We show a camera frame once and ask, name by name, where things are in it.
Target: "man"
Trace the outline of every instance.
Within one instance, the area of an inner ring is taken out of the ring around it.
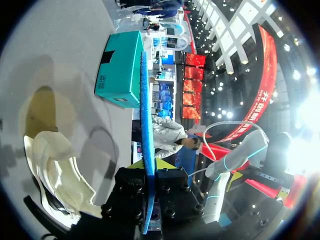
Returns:
[[[154,148],[160,149],[155,154],[156,158],[164,159],[169,157],[177,153],[183,146],[192,150],[198,150],[201,146],[199,138],[188,138],[184,127],[175,121],[152,116],[152,128]],[[140,120],[132,121],[131,140],[141,143]]]
[[[120,6],[123,8],[146,6],[150,7],[150,11],[178,10],[182,4],[182,0],[120,0]]]
[[[167,19],[174,17],[177,14],[183,14],[184,11],[182,10],[153,10],[151,11],[149,7],[141,8],[139,10],[133,11],[134,14],[141,14],[141,15],[146,15],[146,16],[155,16],[159,15],[157,18],[158,19]]]

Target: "red panel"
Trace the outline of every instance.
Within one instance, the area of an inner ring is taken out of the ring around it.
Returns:
[[[206,62],[206,56],[201,56],[197,54],[186,54],[186,64],[198,67],[204,67]]]
[[[275,89],[277,76],[277,52],[274,38],[261,26],[259,26],[262,43],[263,43],[263,73],[259,87],[259,91],[251,106],[250,111],[245,116],[243,121],[256,123],[266,110],[270,98]],[[233,132],[231,132],[224,139],[218,141],[225,142],[236,139],[251,128],[249,124],[239,125]]]
[[[182,109],[182,117],[184,119],[200,119],[201,115],[195,107],[184,106]]]
[[[202,92],[202,82],[192,81],[192,80],[184,80],[183,91],[201,93]]]
[[[184,77],[189,79],[202,80],[204,78],[204,70],[193,66],[186,66],[184,69]]]

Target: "white cable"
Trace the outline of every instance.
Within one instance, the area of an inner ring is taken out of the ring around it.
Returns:
[[[200,169],[200,170],[198,170],[198,171],[194,171],[193,173],[191,173],[190,175],[188,175],[188,177],[190,177],[190,176],[192,176],[192,175],[195,175],[195,174],[197,174],[197,173],[200,173],[200,172],[202,172],[202,171],[205,171],[207,169],[207,167],[206,168],[203,168],[203,169]]]
[[[267,137],[265,131],[257,124],[251,122],[251,121],[219,121],[219,122],[216,122],[216,123],[213,123],[209,126],[206,127],[206,129],[204,130],[203,134],[202,134],[202,138],[203,138],[203,141],[204,141],[204,144],[205,146],[208,148],[209,152],[212,154],[213,158],[214,158],[214,161],[217,161],[217,158],[216,158],[216,155],[214,154],[214,152],[211,150],[211,148],[209,147],[208,143],[207,143],[207,140],[206,140],[206,133],[209,129],[215,127],[215,126],[218,126],[218,125],[224,125],[224,124],[249,124],[251,126],[254,126],[256,127],[257,129],[259,129],[262,134],[265,136],[266,138],[266,141],[269,142],[269,138]],[[205,171],[207,169],[206,168],[203,168],[203,169],[200,169],[200,170],[197,170],[191,174],[188,175],[188,177],[192,176],[192,175],[195,175],[199,172],[202,172],[202,171]]]

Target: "teal box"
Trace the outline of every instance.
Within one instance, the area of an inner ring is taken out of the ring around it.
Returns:
[[[94,93],[123,108],[140,107],[140,31],[112,34],[102,54]]]

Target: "white jacket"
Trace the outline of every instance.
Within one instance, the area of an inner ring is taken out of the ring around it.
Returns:
[[[188,137],[182,125],[162,117],[153,115],[152,127],[154,148],[161,149],[155,154],[156,158],[164,159],[175,154],[183,147],[175,141]]]

